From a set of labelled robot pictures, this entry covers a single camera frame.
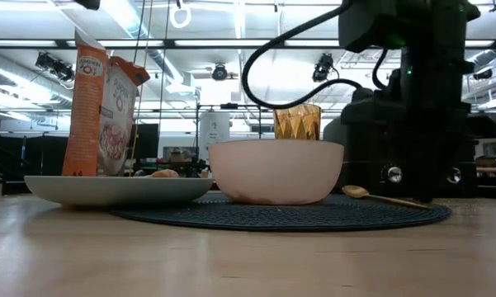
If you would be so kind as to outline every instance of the cereal box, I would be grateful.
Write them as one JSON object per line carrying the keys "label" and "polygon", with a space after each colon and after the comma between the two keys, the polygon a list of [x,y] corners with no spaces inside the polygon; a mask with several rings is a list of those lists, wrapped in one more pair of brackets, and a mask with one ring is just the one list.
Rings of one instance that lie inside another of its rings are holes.
{"label": "cereal box", "polygon": [[75,31],[75,88],[64,176],[118,175],[126,160],[138,86],[144,68],[108,58],[96,40]]}

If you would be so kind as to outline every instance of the wooden table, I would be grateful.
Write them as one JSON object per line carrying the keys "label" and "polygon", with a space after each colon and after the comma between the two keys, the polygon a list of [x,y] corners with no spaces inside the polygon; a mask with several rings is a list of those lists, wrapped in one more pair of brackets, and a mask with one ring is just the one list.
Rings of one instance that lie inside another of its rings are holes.
{"label": "wooden table", "polygon": [[496,200],[440,200],[430,226],[250,233],[0,200],[0,297],[492,296]]}

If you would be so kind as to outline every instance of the security camera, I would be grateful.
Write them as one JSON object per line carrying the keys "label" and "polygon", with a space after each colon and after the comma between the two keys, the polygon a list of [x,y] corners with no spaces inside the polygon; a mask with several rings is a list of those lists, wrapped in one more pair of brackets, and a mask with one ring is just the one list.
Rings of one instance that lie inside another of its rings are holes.
{"label": "security camera", "polygon": [[74,1],[83,5],[86,9],[97,10],[101,6],[101,0],[74,0]]}
{"label": "security camera", "polygon": [[215,81],[224,81],[228,78],[228,71],[225,69],[225,65],[217,64],[215,70],[213,70],[212,77]]}
{"label": "security camera", "polygon": [[48,53],[39,53],[35,66],[42,71],[49,71],[63,82],[70,83],[75,79],[75,73],[71,64],[50,56]]}
{"label": "security camera", "polygon": [[485,70],[483,72],[473,74],[473,78],[475,80],[489,79],[489,78],[492,78],[493,75],[494,75],[494,71],[492,71],[492,69],[488,69],[488,70]]}
{"label": "security camera", "polygon": [[328,79],[328,74],[332,69],[333,69],[332,54],[323,54],[319,59],[319,62],[315,65],[315,70],[314,70],[314,74],[312,75],[312,79],[316,83],[324,82]]}

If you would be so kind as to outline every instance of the spoon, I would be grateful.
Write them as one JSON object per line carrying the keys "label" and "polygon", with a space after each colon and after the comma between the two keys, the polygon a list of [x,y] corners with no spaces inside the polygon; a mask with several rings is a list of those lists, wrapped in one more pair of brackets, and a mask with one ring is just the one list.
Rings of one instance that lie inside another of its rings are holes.
{"label": "spoon", "polygon": [[420,205],[418,203],[413,203],[413,202],[401,200],[401,199],[387,198],[387,197],[383,197],[383,196],[371,195],[371,193],[369,193],[369,191],[363,189],[360,186],[344,186],[343,187],[343,193],[345,193],[345,195],[347,195],[347,196],[350,196],[352,198],[357,198],[357,199],[370,197],[370,198],[375,198],[378,200],[387,201],[387,202],[398,204],[398,205],[405,205],[405,206],[409,206],[409,207],[413,207],[413,208],[432,210],[432,207],[427,206],[427,205]]}

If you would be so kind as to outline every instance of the food on plate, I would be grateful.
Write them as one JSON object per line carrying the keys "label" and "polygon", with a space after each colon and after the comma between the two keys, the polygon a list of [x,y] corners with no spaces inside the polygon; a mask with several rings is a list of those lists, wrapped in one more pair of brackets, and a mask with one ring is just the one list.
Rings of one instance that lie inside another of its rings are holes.
{"label": "food on plate", "polygon": [[163,169],[152,174],[151,177],[180,177],[178,173],[171,169]]}
{"label": "food on plate", "polygon": [[105,155],[112,160],[120,160],[125,154],[127,140],[125,131],[116,125],[105,125],[99,144]]}

